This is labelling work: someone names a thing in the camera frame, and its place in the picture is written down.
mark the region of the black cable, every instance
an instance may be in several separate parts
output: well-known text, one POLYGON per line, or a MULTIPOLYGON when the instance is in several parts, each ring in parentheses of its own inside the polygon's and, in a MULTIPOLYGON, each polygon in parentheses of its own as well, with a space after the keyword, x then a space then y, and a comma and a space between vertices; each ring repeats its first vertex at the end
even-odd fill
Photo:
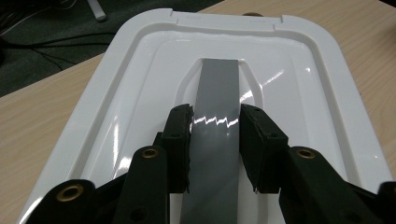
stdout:
POLYGON ((34 51, 34 52, 36 52, 36 53, 38 53, 39 55, 41 55, 41 57, 43 57, 44 59, 46 59, 47 61, 49 61, 50 63, 53 63, 53 64, 55 64, 58 68, 59 68, 59 70, 63 70, 62 69, 62 67, 58 64, 58 63, 56 63, 55 61, 53 61, 52 59, 50 59, 49 57, 47 57, 46 55, 44 55, 42 52, 40 52, 40 51, 37 51, 37 50, 35 50, 35 49, 31 49, 32 51, 34 51))
POLYGON ((57 42, 62 42, 62 41, 72 40, 72 39, 79 39, 82 37, 93 36, 93 35, 115 35, 115 33, 107 32, 107 33, 76 35, 76 36, 59 38, 59 39, 44 41, 44 42, 40 42, 40 43, 36 43, 36 44, 29 44, 29 45, 13 44, 13 43, 9 43, 9 42, 3 40, 2 42, 0 42, 0 47, 2 47, 4 49, 48 49, 48 48, 80 47, 80 46, 90 46, 90 45, 106 45, 106 46, 109 45, 109 43, 79 43, 79 44, 65 44, 65 45, 49 45, 52 43, 57 43, 57 42))
POLYGON ((50 54, 48 54, 48 53, 44 53, 43 51, 39 51, 39 50, 37 50, 37 49, 31 49, 31 50, 33 50, 33 51, 35 51, 35 52, 37 52, 37 53, 40 53, 40 54, 42 54, 42 55, 46 55, 47 57, 51 57, 51 58, 54 58, 54 59, 57 59, 57 60, 60 60, 60 61, 64 61, 64 62, 66 62, 66 63, 77 64, 77 63, 73 63, 73 62, 71 62, 71 61, 68 61, 68 60, 66 60, 66 59, 64 59, 64 58, 57 57, 57 56, 53 56, 53 55, 50 55, 50 54))

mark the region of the wooden desk surface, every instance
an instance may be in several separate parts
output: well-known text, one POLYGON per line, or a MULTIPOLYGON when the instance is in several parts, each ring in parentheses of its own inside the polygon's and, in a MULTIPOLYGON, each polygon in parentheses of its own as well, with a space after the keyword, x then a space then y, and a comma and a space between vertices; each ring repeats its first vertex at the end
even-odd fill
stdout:
MULTIPOLYGON (((230 0, 204 13, 294 15, 338 41, 396 177, 396 8, 375 0, 230 0)), ((14 223, 102 55, 0 98, 0 223, 14 223)))

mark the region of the screw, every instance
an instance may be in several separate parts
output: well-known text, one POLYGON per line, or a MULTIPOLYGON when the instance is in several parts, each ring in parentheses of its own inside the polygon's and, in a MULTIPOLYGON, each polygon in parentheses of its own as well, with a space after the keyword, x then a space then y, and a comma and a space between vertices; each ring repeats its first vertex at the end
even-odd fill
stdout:
POLYGON ((84 188, 80 184, 71 185, 71 186, 68 186, 68 187, 62 189, 56 195, 56 199, 62 203, 70 202, 70 201, 73 201, 76 198, 78 198, 82 194, 83 191, 84 191, 84 188))

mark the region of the dark floor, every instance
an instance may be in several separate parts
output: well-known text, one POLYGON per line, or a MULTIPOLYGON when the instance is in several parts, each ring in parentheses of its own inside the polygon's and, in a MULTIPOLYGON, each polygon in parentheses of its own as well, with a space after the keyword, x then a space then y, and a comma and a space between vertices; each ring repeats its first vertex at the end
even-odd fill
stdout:
MULTIPOLYGON (((76 35, 116 33, 134 15, 154 8, 196 12, 217 2, 220 0, 99 0, 107 15, 103 22, 96 21, 85 0, 77 0, 67 10, 47 9, 0 36, 8 43, 19 44, 18 48, 30 45, 24 49, 11 49, 9 44, 1 44, 0 51, 3 51, 5 59, 0 64, 0 97, 90 59, 107 48, 107 45, 42 48, 44 45, 32 44, 76 35)), ((113 36, 93 35, 52 45, 108 44, 113 36)))

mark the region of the black plastic part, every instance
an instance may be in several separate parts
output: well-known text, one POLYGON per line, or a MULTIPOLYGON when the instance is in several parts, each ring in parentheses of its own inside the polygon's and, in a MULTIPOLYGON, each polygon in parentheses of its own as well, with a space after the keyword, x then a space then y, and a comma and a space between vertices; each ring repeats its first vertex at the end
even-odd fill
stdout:
POLYGON ((253 190, 279 193, 282 153, 289 138, 260 108, 241 105, 239 151, 253 190))
POLYGON ((169 223, 167 177, 167 156, 162 147, 137 150, 112 223, 169 223))
POLYGON ((379 187, 377 194, 379 213, 386 224, 396 221, 396 182, 385 182, 379 187))
POLYGON ((92 217, 92 223, 111 223, 114 213, 116 212, 125 177, 126 174, 121 175, 96 189, 89 210, 86 211, 87 214, 91 213, 90 217, 92 217))
POLYGON ((169 113, 161 139, 159 139, 161 133, 157 134, 153 144, 163 147, 167 152, 170 193, 183 193, 189 187, 192 116, 193 111, 190 105, 174 107, 169 113))
POLYGON ((94 190, 94 184, 88 180, 63 182, 47 193, 26 223, 88 223, 92 217, 86 211, 90 206, 94 190))
POLYGON ((284 162, 290 180, 281 190, 280 205, 285 220, 302 220, 303 213, 288 212, 293 208, 288 207, 290 203, 284 203, 295 201, 297 194, 297 203, 304 205, 306 215, 301 223, 383 223, 319 152, 307 147, 292 147, 284 162))

